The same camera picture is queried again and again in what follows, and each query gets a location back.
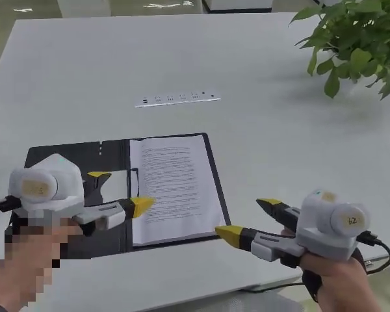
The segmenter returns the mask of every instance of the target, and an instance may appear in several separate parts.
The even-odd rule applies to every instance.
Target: blurred hand
[[[80,227],[70,219],[61,219],[52,227],[22,227],[12,243],[6,244],[5,258],[0,260],[0,306],[16,312],[35,301],[36,294],[51,283],[60,244],[67,243],[70,235],[80,234]]]
[[[294,236],[289,230],[282,235]],[[364,268],[354,258],[337,262],[312,253],[302,256],[300,267],[318,274],[322,287],[318,302],[323,312],[380,312]]]

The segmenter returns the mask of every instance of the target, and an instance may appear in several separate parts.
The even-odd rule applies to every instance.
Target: white paper sheet
[[[133,220],[134,245],[209,236],[225,225],[202,136],[131,141],[130,149],[140,196],[156,199]]]

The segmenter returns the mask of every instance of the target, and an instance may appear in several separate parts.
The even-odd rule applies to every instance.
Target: power strip
[[[161,96],[144,96],[135,105],[136,108],[154,107],[163,105],[175,105],[186,103],[199,103],[209,101],[219,101],[221,96],[215,91],[192,91],[169,93]]]

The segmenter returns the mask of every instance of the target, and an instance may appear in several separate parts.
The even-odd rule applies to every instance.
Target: black cord
[[[386,263],[384,263],[382,266],[380,266],[379,268],[376,268],[375,270],[371,270],[371,271],[368,271],[367,272],[367,275],[371,275],[371,274],[374,274],[374,273],[379,273],[381,272],[382,270],[386,269],[389,265],[390,265],[390,248],[388,247],[388,245],[384,244],[381,240],[377,239],[376,240],[376,245],[378,246],[381,246],[383,247],[387,253],[389,254],[389,259],[387,260]]]
[[[279,286],[274,286],[274,287],[269,287],[269,288],[264,288],[264,289],[258,289],[258,290],[252,290],[252,289],[240,289],[239,292],[242,293],[249,293],[249,294],[261,294],[266,291],[273,291],[275,289],[280,289],[280,288],[285,288],[285,287],[290,287],[290,286],[303,286],[303,283],[289,283],[289,284],[283,284]]]

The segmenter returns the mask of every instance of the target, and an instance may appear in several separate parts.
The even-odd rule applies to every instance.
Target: white table
[[[317,21],[288,28],[292,16],[17,21],[0,60],[0,197],[31,146],[205,131],[233,224],[278,232],[255,199],[300,205],[322,186],[365,203],[390,246],[390,96],[328,99],[325,78],[306,73],[311,52],[293,46]],[[146,94],[204,88],[223,100],[135,108]],[[0,214],[0,257],[7,220]],[[142,311],[300,274],[220,240],[55,271],[32,308]]]

